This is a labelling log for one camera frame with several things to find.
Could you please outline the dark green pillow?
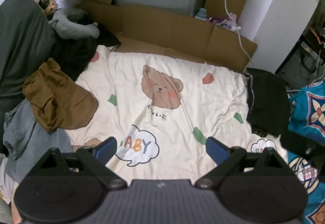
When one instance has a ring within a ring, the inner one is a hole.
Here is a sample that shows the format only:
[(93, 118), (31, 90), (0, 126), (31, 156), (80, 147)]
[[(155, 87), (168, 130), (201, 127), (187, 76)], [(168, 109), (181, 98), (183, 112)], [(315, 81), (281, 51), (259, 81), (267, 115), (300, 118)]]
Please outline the dark green pillow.
[(27, 77), (47, 61), (54, 30), (35, 0), (1, 4), (1, 96), (22, 93)]

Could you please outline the blue jeans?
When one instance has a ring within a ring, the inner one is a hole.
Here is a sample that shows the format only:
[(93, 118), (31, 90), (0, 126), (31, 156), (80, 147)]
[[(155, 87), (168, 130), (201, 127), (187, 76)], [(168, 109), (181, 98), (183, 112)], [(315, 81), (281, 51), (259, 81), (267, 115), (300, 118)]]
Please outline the blue jeans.
[(3, 144), (9, 151), (5, 172), (20, 183), (50, 148), (73, 151), (64, 129), (47, 132), (36, 121), (31, 103), (24, 99), (4, 116)]

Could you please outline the small bear doll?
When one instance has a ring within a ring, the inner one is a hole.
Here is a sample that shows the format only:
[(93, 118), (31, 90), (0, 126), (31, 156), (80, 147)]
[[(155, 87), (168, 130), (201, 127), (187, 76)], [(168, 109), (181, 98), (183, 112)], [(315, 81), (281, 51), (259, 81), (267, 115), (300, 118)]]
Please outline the small bear doll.
[(39, 0), (39, 6), (48, 20), (51, 20), (57, 11), (57, 3), (55, 0)]

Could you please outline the black garment left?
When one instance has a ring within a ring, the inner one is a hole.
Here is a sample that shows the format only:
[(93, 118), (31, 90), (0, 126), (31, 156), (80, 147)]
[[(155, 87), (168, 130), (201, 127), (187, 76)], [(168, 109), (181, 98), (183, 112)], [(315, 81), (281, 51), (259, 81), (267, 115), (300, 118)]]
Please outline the black garment left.
[(105, 47), (119, 46), (121, 42), (104, 25), (99, 24), (99, 37), (80, 39), (64, 39), (55, 31), (55, 43), (51, 48), (50, 57), (60, 66), (61, 70), (73, 81), (76, 81), (94, 57), (99, 45)]

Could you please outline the brown cardboard sheet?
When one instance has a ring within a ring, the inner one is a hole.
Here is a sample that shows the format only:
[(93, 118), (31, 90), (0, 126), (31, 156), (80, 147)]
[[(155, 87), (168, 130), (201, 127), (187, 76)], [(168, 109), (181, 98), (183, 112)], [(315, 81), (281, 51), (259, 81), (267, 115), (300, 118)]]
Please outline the brown cardboard sheet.
[(210, 22), (140, 5), (78, 4), (121, 41), (121, 52), (165, 55), (241, 72), (257, 44)]

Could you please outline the grey plush toy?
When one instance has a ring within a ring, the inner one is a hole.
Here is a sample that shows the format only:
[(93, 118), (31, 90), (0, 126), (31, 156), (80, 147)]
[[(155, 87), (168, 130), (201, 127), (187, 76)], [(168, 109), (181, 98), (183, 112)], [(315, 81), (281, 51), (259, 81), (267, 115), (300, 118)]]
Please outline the grey plush toy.
[(100, 30), (97, 23), (82, 25), (79, 22), (87, 17), (87, 12), (77, 8), (61, 8), (54, 13), (49, 24), (62, 39), (98, 38)]

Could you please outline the brown t-shirt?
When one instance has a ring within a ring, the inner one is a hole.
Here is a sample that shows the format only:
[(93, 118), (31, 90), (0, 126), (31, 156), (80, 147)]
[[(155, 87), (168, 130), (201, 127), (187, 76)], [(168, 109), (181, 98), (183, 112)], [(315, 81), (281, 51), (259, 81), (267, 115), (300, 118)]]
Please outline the brown t-shirt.
[(85, 127), (99, 106), (93, 94), (77, 85), (52, 58), (25, 80), (23, 94), (47, 132)]

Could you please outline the white bear print duvet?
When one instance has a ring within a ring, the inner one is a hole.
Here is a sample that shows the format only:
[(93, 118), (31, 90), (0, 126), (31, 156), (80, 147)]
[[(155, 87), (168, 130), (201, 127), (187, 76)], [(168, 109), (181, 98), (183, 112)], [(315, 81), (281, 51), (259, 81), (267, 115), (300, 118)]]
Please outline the white bear print duvet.
[(252, 132), (246, 80), (222, 66), (98, 46), (77, 84), (99, 106), (86, 127), (67, 132), (72, 145), (114, 137), (117, 151), (107, 166), (127, 182), (195, 182), (216, 166), (206, 151), (211, 137), (228, 147), (254, 153), (273, 148), (288, 157), (278, 138)]

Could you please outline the blue patterned cloth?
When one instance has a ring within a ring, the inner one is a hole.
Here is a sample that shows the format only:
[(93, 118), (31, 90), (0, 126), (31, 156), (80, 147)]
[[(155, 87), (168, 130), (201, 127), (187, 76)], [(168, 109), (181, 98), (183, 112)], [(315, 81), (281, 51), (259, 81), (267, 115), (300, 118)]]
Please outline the blue patterned cloth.
[[(307, 139), (324, 143), (324, 82), (303, 87), (289, 98), (293, 106), (289, 131)], [(301, 155), (288, 152), (289, 167), (305, 187), (308, 201), (303, 223), (324, 223), (324, 183), (319, 181), (320, 170)]]

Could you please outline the dark desk frame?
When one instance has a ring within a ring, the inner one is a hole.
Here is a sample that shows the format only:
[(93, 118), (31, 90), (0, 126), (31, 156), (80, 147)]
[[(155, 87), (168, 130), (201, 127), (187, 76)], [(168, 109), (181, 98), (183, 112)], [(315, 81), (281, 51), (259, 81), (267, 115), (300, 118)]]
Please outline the dark desk frame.
[(316, 74), (324, 61), (324, 11), (316, 9), (307, 27), (286, 56), (276, 74), (284, 74), (289, 63), (297, 63), (309, 74)]

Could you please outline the black garment right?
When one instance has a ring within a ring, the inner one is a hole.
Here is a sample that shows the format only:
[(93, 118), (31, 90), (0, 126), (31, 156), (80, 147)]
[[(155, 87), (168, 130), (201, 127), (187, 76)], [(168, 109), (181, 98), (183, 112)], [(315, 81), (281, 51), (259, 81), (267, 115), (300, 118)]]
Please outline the black garment right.
[(247, 121), (261, 136), (282, 135), (288, 128), (290, 104), (282, 79), (266, 70), (247, 68)]

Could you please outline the black garment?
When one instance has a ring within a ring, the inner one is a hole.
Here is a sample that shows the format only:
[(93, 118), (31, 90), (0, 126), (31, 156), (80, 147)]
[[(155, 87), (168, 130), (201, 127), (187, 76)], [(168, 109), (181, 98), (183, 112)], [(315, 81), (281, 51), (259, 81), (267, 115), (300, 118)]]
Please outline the black garment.
[(55, 43), (51, 48), (50, 57), (60, 66), (61, 70), (73, 81), (76, 81), (94, 57), (99, 45), (105, 47), (119, 46), (121, 42), (104, 25), (99, 24), (99, 37), (80, 39), (64, 39), (55, 31)]
[(247, 121), (261, 136), (282, 135), (288, 128), (290, 104), (282, 79), (266, 70), (247, 68)]

